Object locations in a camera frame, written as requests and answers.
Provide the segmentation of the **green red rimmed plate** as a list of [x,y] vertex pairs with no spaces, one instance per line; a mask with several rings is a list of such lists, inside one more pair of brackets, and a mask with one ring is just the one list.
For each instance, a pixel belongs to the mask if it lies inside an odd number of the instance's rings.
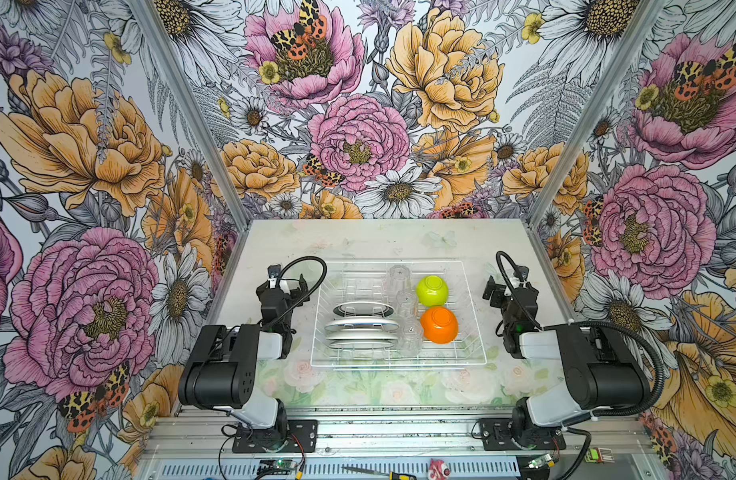
[[386,303],[373,300],[353,300],[342,302],[333,308],[333,313],[341,317],[381,317],[394,314],[394,308]]

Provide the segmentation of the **white wire dish rack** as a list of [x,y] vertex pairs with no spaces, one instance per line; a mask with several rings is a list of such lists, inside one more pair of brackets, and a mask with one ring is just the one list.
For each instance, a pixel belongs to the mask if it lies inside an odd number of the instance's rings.
[[318,291],[312,366],[440,370],[486,362],[462,262],[330,262]]

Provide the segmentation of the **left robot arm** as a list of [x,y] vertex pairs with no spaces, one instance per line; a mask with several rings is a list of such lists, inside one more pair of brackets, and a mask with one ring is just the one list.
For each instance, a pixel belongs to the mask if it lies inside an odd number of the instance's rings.
[[258,387],[262,360],[283,360],[291,353],[296,330],[293,310],[309,300],[303,276],[286,279],[279,265],[268,268],[268,280],[256,290],[261,321],[236,327],[201,329],[178,385],[185,406],[219,412],[236,422],[240,453],[281,451],[293,439],[284,403]]

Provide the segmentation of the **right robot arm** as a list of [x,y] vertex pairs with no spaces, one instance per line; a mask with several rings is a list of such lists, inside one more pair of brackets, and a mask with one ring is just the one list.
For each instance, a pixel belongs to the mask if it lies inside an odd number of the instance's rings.
[[496,334],[512,358],[557,361],[563,374],[558,385],[518,400],[510,417],[481,421],[484,443],[548,448],[562,442],[564,431],[576,424],[633,416],[661,397],[667,368],[633,329],[605,321],[542,328],[538,291],[521,277],[488,278],[483,298],[502,315]]

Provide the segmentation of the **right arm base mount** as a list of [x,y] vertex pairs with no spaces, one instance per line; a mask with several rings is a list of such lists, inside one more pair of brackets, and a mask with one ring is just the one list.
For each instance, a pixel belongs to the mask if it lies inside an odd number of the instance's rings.
[[531,423],[518,426],[506,417],[479,419],[472,434],[482,442],[485,451],[562,451],[567,448],[561,430]]

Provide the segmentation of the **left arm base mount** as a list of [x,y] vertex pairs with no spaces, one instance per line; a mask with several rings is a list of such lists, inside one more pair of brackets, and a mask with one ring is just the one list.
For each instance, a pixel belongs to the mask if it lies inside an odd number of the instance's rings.
[[240,433],[231,450],[235,454],[310,454],[316,450],[318,430],[317,420],[288,420],[269,429]]

